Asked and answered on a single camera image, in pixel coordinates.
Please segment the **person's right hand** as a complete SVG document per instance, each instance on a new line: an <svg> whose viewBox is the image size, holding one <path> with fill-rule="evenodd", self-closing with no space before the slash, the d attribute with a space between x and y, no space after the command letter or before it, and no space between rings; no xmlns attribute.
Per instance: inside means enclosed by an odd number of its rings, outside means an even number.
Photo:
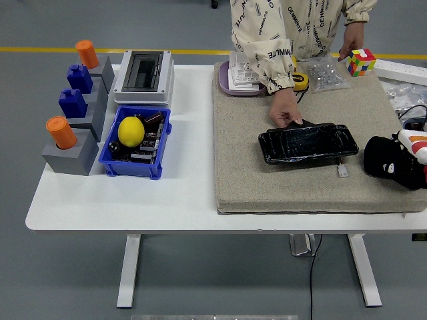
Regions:
<svg viewBox="0 0 427 320"><path fill-rule="evenodd" d="M291 122L299 125L303 123L296 95L291 87L273 94L272 106L268 115L278 128L286 128Z"/></svg>

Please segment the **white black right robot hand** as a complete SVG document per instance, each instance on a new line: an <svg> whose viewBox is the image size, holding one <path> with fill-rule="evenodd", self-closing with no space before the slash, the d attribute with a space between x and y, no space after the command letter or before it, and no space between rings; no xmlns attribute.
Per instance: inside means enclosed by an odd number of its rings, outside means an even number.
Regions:
<svg viewBox="0 0 427 320"><path fill-rule="evenodd" d="M383 170L387 178L408 189L425 189L426 133L402 129L393 135Z"/></svg>

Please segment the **person's left hand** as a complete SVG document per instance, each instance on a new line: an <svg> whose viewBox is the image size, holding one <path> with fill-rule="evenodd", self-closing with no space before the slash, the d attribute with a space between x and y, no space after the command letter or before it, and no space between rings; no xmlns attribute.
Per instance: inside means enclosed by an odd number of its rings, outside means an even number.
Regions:
<svg viewBox="0 0 427 320"><path fill-rule="evenodd" d="M344 40L339 50L338 61L343 61L353 50L361 49L364 46L364 23L353 22L346 26Z"/></svg>

